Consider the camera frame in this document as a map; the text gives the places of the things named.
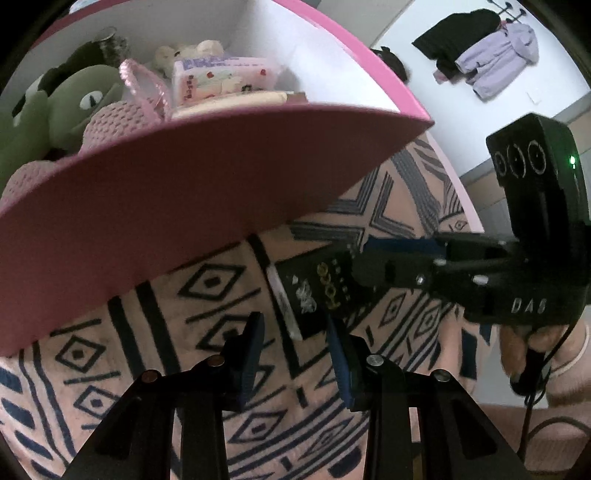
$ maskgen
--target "black coat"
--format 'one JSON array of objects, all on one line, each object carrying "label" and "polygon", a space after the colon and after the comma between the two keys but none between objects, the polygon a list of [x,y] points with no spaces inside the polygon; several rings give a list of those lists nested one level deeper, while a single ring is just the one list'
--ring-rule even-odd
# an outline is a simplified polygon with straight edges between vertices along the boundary
[{"label": "black coat", "polygon": [[437,60],[437,68],[451,79],[459,73],[456,59],[500,24],[499,15],[484,8],[469,14],[451,14],[418,37],[413,45],[428,59]]}]

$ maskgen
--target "small teddy bear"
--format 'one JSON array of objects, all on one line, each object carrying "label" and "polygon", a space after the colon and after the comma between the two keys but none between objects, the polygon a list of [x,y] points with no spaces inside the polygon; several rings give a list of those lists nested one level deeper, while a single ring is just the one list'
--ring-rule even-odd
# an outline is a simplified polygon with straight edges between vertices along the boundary
[{"label": "small teddy bear", "polygon": [[177,60],[223,57],[223,54],[222,44],[217,40],[203,40],[199,45],[176,45],[175,48],[164,45],[156,49],[152,68],[171,79],[174,62]]}]

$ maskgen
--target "pink knitted fabric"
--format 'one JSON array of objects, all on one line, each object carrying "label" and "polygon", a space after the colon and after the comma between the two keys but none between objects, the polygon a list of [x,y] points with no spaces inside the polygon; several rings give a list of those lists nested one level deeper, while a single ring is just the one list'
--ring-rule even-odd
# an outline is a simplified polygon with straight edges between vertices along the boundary
[{"label": "pink knitted fabric", "polygon": [[[82,147],[78,155],[94,148],[123,138],[137,130],[152,125],[143,113],[139,103],[124,100],[100,109],[86,126]],[[57,162],[38,160],[19,168],[8,180],[0,198],[0,212],[32,190],[53,172],[65,168],[78,157],[66,157]]]},{"label": "pink knitted fabric", "polygon": [[122,100],[104,106],[86,126],[80,154],[126,137],[151,124],[139,103]]},{"label": "pink knitted fabric", "polygon": [[0,198],[0,212],[16,202],[26,192],[32,190],[54,172],[64,169],[74,162],[76,157],[65,157],[59,162],[36,160],[24,164],[12,174]]}]

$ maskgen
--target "coat rack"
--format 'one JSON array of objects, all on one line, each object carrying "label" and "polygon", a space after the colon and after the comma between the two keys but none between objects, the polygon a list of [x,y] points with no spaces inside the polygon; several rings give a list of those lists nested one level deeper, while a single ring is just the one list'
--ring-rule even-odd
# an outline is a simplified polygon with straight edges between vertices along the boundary
[{"label": "coat rack", "polygon": [[498,3],[495,2],[495,0],[488,0],[488,2],[490,4],[496,5],[497,7],[499,7],[501,9],[501,11],[499,12],[499,15],[502,15],[506,12],[507,15],[509,15],[511,17],[511,18],[506,19],[506,21],[509,23],[513,23],[513,22],[521,23],[518,19],[527,15],[527,11],[525,11],[524,8],[519,9],[519,15],[517,15],[516,17],[514,15],[512,15],[511,13],[509,13],[509,10],[513,10],[513,5],[511,5],[511,3],[509,3],[509,2],[505,2],[505,7],[500,6]]}]

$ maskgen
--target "camera lens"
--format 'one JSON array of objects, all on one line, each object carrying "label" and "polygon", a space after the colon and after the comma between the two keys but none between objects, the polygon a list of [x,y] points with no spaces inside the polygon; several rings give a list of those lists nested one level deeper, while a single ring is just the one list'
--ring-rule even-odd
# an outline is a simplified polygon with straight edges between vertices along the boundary
[{"label": "camera lens", "polygon": [[525,157],[517,144],[507,147],[507,162],[509,163],[511,173],[516,178],[522,179],[525,177]]},{"label": "camera lens", "polygon": [[527,156],[530,159],[530,165],[534,169],[534,172],[542,175],[546,171],[546,153],[536,140],[532,140],[528,145]]},{"label": "camera lens", "polygon": [[495,156],[492,157],[492,161],[495,164],[496,172],[499,176],[504,177],[507,174],[507,162],[501,152],[496,152]]}]

